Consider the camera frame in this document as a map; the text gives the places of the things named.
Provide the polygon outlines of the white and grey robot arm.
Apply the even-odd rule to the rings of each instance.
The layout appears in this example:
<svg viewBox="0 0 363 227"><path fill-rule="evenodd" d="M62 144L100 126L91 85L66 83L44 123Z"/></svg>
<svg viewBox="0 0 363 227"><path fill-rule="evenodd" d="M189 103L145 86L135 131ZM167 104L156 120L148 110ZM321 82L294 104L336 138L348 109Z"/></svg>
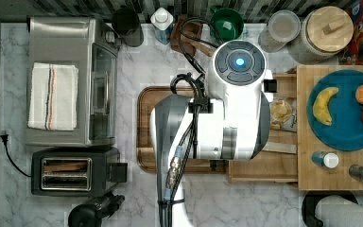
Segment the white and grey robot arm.
<svg viewBox="0 0 363 227"><path fill-rule="evenodd" d="M250 160L268 141L276 81L254 44L222 44L206 73L174 77L150 115L161 227L192 227L182 188L187 160Z"/></svg>

